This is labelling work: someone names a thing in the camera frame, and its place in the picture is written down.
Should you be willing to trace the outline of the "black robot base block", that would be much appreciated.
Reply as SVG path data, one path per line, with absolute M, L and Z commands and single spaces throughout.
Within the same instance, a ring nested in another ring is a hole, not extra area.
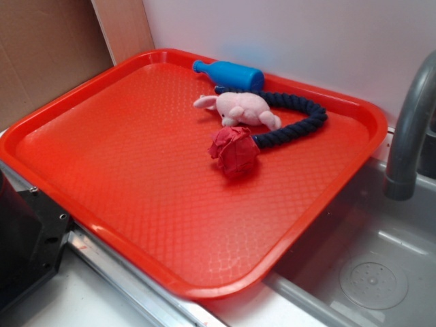
M 43 191 L 16 191 L 1 174 L 1 312 L 53 278 L 72 219 Z

